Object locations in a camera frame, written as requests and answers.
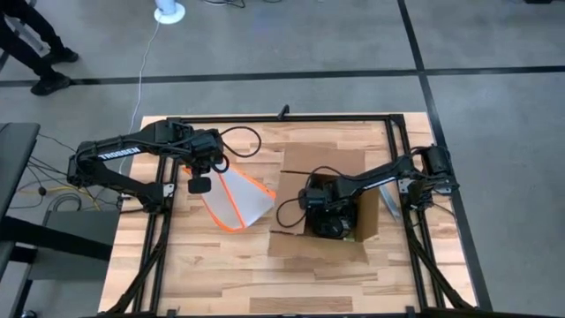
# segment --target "white fan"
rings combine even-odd
[[[154,17],[160,23],[174,24],[185,16],[184,6],[175,0],[155,0],[155,4],[157,4],[157,9]]]

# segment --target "black object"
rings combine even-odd
[[[282,107],[281,111],[279,112],[279,114],[277,115],[277,119],[279,121],[283,121],[284,117],[286,115],[290,114],[290,106],[289,105],[284,105],[284,107]]]
[[[67,88],[71,85],[71,79],[64,76],[60,72],[54,72],[48,76],[43,76],[32,86],[31,92],[38,96],[47,96],[56,91]]]
[[[412,157],[420,155],[424,169],[414,167]],[[328,239],[342,239],[357,225],[357,200],[366,190],[401,179],[408,194],[406,204],[417,209],[430,208],[432,190],[437,187],[455,191],[457,184],[445,148],[431,146],[416,148],[392,163],[381,165],[358,176],[333,178],[318,182],[316,175],[310,176],[310,184],[298,193],[298,202],[306,213],[306,222],[313,233]]]
[[[129,155],[149,153],[178,160],[191,169],[191,193],[210,191],[209,178],[204,173],[216,170],[226,162],[223,142],[216,129],[194,130],[190,125],[174,120],[160,120],[140,132],[100,141],[85,141],[69,158],[67,181],[74,186],[104,186],[139,199],[149,213],[170,209],[165,198],[172,194],[175,184],[141,183],[108,169],[104,162]]]
[[[74,63],[79,60],[79,54],[74,52],[72,49],[64,48],[61,52],[51,50],[47,55],[43,56],[42,59],[51,65],[59,63]]]

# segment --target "box flap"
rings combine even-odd
[[[379,233],[379,187],[365,191],[358,200],[355,240],[364,242],[376,238]]]
[[[273,213],[276,213],[277,208],[286,200],[296,199],[298,197],[298,191],[304,188],[305,182],[308,176],[306,174],[297,173],[281,173],[279,178],[279,188],[276,191],[275,207],[273,208]],[[300,208],[298,201],[292,201],[285,204],[279,213],[279,219],[282,224],[293,224],[298,221],[305,211]],[[292,234],[302,234],[305,227],[305,218],[297,225],[291,228],[282,227],[276,220],[276,216],[273,217],[273,223],[271,224],[271,231],[283,231]]]
[[[365,172],[365,151],[315,147],[300,143],[289,144],[284,149],[283,171],[312,172],[321,165],[355,176]],[[320,174],[335,175],[330,170],[320,170]]]
[[[368,262],[363,243],[282,233],[271,233],[268,255],[307,257],[326,261]]]

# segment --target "black pants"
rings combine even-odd
[[[51,65],[41,59],[35,50],[19,39],[8,27],[4,14],[20,19],[29,25],[46,42],[51,51],[63,51],[61,39],[51,24],[25,0],[0,0],[0,49],[3,49],[18,61],[32,69],[41,78],[49,78],[55,74]]]

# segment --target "orange trim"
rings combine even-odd
[[[226,194],[228,194],[228,199],[230,199],[231,206],[236,210],[236,215],[237,215],[237,219],[239,220],[239,223],[241,224],[241,226],[245,227],[244,218],[241,216],[241,213],[239,212],[239,208],[237,208],[236,201],[233,199],[233,196],[231,195],[231,191],[228,188],[228,185],[226,185],[226,181],[223,179],[221,173],[218,173],[218,177],[220,177],[220,182],[222,182],[223,189],[226,191]]]
[[[202,202],[204,202],[204,206],[206,207],[206,210],[208,211],[208,214],[210,216],[212,216],[212,220],[214,220],[214,223],[216,225],[218,225],[220,227],[220,229],[224,230],[224,231],[230,231],[230,232],[235,232],[235,231],[239,231],[239,230],[243,230],[244,227],[239,227],[236,229],[230,228],[228,225],[224,224],[222,221],[220,221],[220,219],[218,218],[218,216],[216,216],[214,214],[214,212],[212,212],[212,209],[207,205],[206,200],[204,200],[204,198],[202,198]]]
[[[275,198],[276,193],[269,190],[265,185],[261,184],[259,181],[255,180],[254,178],[251,178],[249,176],[247,176],[245,173],[243,173],[240,169],[231,166],[231,169],[233,169],[235,172],[237,172],[241,177],[245,178],[247,181],[253,183],[255,186],[257,186],[262,192],[264,192],[266,195],[270,196],[271,198]]]

